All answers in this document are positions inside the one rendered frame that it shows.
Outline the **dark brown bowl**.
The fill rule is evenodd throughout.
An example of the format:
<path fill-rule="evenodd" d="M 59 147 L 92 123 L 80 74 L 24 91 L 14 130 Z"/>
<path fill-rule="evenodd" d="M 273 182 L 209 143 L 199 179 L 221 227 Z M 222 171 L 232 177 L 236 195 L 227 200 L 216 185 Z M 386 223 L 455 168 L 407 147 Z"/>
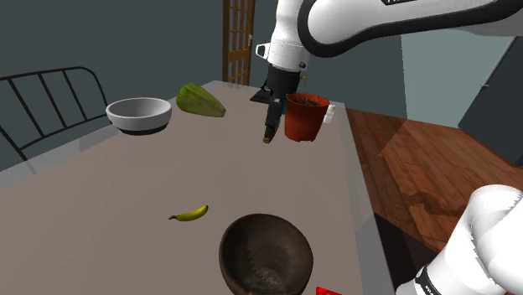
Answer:
<path fill-rule="evenodd" d="M 302 295 L 313 271 L 313 252 L 291 222 L 249 214 L 226 228 L 219 265 L 234 295 Z"/>

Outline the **black metal frame chair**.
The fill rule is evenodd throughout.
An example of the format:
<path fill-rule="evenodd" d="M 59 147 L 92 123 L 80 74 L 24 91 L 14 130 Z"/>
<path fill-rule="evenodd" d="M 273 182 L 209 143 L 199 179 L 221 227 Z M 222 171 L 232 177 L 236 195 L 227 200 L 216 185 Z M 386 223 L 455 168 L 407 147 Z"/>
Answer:
<path fill-rule="evenodd" d="M 106 106 L 84 66 L 0 77 L 0 170 L 106 127 Z"/>

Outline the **wooden lattice door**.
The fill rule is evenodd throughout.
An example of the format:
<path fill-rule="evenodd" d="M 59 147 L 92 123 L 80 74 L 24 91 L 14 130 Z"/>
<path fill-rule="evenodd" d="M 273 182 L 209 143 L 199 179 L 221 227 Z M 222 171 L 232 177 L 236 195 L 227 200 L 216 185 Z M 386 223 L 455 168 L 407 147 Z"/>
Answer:
<path fill-rule="evenodd" d="M 222 0 L 222 80 L 249 85 L 256 0 Z"/>

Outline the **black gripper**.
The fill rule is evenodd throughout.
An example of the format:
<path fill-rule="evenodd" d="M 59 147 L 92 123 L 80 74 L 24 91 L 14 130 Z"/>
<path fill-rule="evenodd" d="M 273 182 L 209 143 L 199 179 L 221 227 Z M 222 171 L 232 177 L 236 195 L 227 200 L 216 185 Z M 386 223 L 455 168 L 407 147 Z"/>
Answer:
<path fill-rule="evenodd" d="M 271 100 L 269 101 L 265 120 L 264 143 L 270 143 L 275 137 L 284 107 L 283 99 L 285 99 L 288 94 L 293 94 L 297 91 L 299 81 L 299 71 L 293 72 L 278 69 L 274 65 L 268 66 L 267 87 Z"/>

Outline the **terracotta flower pot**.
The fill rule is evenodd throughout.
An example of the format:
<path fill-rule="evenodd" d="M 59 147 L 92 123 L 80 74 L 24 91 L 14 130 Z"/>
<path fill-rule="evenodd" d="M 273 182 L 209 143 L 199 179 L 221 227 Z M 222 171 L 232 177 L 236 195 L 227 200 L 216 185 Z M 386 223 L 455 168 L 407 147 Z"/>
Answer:
<path fill-rule="evenodd" d="M 313 142 L 323 124 L 330 102 L 309 93 L 287 95 L 285 135 L 296 142 Z"/>

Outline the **green leafy vegetable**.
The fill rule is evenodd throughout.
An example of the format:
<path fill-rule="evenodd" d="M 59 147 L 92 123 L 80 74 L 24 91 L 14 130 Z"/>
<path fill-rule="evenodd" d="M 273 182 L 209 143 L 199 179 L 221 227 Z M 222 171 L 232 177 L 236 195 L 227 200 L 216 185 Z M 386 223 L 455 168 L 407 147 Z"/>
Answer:
<path fill-rule="evenodd" d="M 180 110 L 195 115 L 223 117 L 226 113 L 219 100 L 195 83 L 188 83 L 179 90 L 176 104 Z"/>

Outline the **white bowl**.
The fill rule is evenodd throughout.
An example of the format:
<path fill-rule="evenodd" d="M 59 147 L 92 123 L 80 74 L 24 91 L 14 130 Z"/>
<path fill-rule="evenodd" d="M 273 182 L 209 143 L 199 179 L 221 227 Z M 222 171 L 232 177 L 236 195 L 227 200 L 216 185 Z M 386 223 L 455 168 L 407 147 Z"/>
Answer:
<path fill-rule="evenodd" d="M 129 135 L 149 135 L 162 131 L 169 123 L 172 105 L 152 97 L 127 98 L 106 107 L 110 122 Z"/>

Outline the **yellow banana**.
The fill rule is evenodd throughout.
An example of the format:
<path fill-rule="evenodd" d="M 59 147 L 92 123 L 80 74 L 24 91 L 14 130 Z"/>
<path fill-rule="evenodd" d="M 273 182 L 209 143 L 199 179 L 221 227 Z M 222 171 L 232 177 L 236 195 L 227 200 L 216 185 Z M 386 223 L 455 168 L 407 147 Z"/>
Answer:
<path fill-rule="evenodd" d="M 209 210 L 209 206 L 206 204 L 196 210 L 192 210 L 190 212 L 185 212 L 179 215 L 170 215 L 168 217 L 169 220 L 177 220 L 177 221 L 193 221 L 201 218 L 204 216 Z"/>

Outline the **black flat object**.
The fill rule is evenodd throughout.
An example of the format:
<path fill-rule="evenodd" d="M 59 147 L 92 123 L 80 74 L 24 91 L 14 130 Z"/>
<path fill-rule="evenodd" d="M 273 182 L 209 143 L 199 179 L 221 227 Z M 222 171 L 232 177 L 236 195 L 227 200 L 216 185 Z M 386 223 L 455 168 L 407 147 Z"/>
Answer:
<path fill-rule="evenodd" d="M 271 91 L 262 87 L 252 98 L 251 101 L 268 104 L 271 100 Z"/>

